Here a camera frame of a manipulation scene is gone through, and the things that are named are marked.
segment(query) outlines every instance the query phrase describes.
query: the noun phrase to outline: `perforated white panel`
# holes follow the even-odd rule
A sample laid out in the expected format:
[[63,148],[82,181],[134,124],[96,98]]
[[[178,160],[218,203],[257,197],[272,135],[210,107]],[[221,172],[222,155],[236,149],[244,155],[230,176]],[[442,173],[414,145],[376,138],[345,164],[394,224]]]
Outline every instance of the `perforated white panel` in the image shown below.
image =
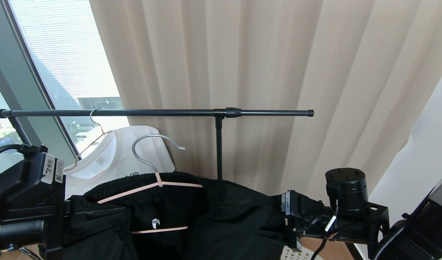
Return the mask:
[[[303,252],[293,252],[289,247],[285,246],[283,247],[282,256],[280,257],[280,260],[310,260],[312,257],[311,250],[307,249],[306,247],[302,248]],[[316,260],[323,260],[322,257],[317,256]]]

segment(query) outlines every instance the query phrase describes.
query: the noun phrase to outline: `black jacket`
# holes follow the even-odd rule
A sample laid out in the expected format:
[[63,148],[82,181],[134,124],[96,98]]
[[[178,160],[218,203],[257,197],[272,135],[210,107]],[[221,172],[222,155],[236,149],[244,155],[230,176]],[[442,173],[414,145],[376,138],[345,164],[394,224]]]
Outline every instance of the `black jacket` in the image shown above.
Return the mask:
[[[163,181],[196,183],[203,188],[163,186],[104,204],[96,201],[156,182],[143,174],[101,184],[72,196],[72,214],[123,208],[105,222],[65,230],[65,260],[277,260],[282,254],[285,221],[274,199],[244,186],[188,173],[162,173]],[[188,229],[152,234],[158,229]]]

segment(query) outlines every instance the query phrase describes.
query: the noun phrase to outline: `clothes hanger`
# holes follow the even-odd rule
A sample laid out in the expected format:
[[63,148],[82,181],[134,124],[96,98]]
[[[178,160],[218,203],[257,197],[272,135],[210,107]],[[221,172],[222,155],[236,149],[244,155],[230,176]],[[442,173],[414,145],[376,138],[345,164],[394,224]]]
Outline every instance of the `clothes hanger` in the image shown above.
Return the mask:
[[102,125],[100,125],[99,123],[97,123],[97,122],[95,122],[93,119],[92,119],[92,113],[94,113],[94,111],[96,111],[96,110],[99,110],[100,108],[96,108],[96,109],[93,109],[92,111],[91,111],[91,113],[89,114],[89,118],[91,119],[91,121],[92,122],[94,122],[94,123],[96,123],[96,124],[98,124],[99,125],[99,127],[100,127],[100,131],[102,132],[101,133],[101,135],[99,135],[99,137],[98,138],[96,138],[94,141],[92,141],[83,151],[81,151],[76,157],[75,157],[75,163],[73,164],[73,166],[71,167],[71,168],[66,168],[66,169],[64,169],[64,172],[67,172],[67,171],[69,171],[69,170],[72,170],[72,169],[74,169],[76,166],[77,166],[77,164],[78,164],[78,159],[79,159],[79,157],[81,156],[81,154],[82,153],[84,153],[89,147],[91,147],[97,140],[99,140],[99,138],[101,138],[102,136],[104,136],[104,135],[106,135],[106,134],[108,134],[108,133],[110,133],[110,132],[112,132],[112,131],[107,131],[107,132],[104,132],[104,129],[102,128]]
[[[134,193],[136,193],[136,192],[138,192],[138,191],[143,191],[143,190],[150,189],[150,188],[153,188],[153,187],[156,187],[156,186],[163,187],[163,185],[168,185],[168,186],[186,186],[186,187],[199,187],[199,188],[202,188],[202,187],[203,187],[203,186],[200,185],[200,184],[184,183],[184,182],[162,181],[162,179],[161,179],[161,177],[160,177],[160,173],[158,173],[158,169],[155,167],[155,165],[153,165],[152,163],[150,163],[150,162],[148,162],[148,161],[142,159],[142,158],[137,154],[137,152],[136,152],[136,145],[137,145],[137,143],[138,143],[140,140],[144,139],[144,138],[150,138],[150,137],[164,138],[164,139],[166,139],[166,140],[169,140],[169,141],[170,141],[174,146],[176,146],[176,148],[178,148],[179,150],[185,150],[184,147],[179,146],[179,145],[178,145],[176,142],[174,142],[171,138],[169,138],[169,137],[167,137],[167,136],[165,136],[165,135],[160,135],[160,134],[148,134],[148,135],[143,135],[143,136],[141,136],[140,138],[137,138],[137,139],[134,141],[133,146],[132,146],[133,155],[134,155],[139,161],[141,161],[141,162],[145,163],[146,165],[148,165],[148,166],[150,166],[150,167],[153,168],[153,170],[155,171],[156,182],[155,182],[155,183],[152,183],[152,184],[149,184],[149,185],[146,185],[146,186],[142,186],[142,187],[139,187],[139,188],[136,188],[136,189],[130,190],[130,191],[122,192],[121,194],[116,194],[116,195],[114,195],[114,196],[111,196],[111,197],[108,197],[108,198],[105,198],[105,199],[99,200],[97,203],[102,204],[102,203],[105,203],[105,202],[108,202],[108,201],[111,201],[111,200],[114,200],[114,199],[121,198],[122,196],[127,196],[127,195],[129,195],[129,194],[134,194]],[[170,228],[170,229],[157,229],[157,228],[156,228],[156,225],[159,225],[159,224],[160,224],[160,220],[158,220],[158,219],[155,218],[155,219],[152,220],[152,227],[153,227],[153,230],[151,229],[151,230],[134,231],[134,232],[131,232],[131,234],[148,234],[148,233],[158,233],[158,232],[167,232],[167,231],[176,231],[176,230],[188,229],[187,226],[186,226],[186,227],[173,227],[173,228]]]

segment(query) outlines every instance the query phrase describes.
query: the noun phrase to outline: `white wall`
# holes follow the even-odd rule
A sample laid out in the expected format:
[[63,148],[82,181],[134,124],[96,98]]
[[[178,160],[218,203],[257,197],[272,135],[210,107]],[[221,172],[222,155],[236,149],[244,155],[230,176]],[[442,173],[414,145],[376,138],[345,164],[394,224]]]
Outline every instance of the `white wall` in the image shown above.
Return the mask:
[[[442,79],[412,129],[406,146],[378,183],[369,200],[387,206],[390,224],[412,213],[442,179]],[[366,254],[366,246],[358,245]]]

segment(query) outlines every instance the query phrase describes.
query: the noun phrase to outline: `clothing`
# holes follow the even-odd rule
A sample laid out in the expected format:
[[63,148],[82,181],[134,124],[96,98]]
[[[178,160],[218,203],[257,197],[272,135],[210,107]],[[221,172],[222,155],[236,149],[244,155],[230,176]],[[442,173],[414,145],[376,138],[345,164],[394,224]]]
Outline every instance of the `clothing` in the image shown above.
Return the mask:
[[[139,191],[104,204],[94,203],[124,191],[156,182],[144,174],[101,184],[84,196],[73,196],[75,211],[125,206],[121,214],[80,242],[66,242],[65,260],[277,260],[282,254],[285,220],[280,205],[238,184],[203,179],[188,173],[162,173],[162,181],[186,182],[203,188],[163,186]],[[152,234],[132,231],[188,226]],[[81,231],[66,232],[78,237]]]
[[[154,170],[138,161],[131,150],[133,142],[143,135],[158,134],[158,130],[135,125],[113,130],[76,167],[65,171],[67,176],[65,199],[82,195],[95,186],[126,176],[153,173]],[[172,172],[175,167],[162,138],[145,138],[136,145],[136,152],[161,172]]]

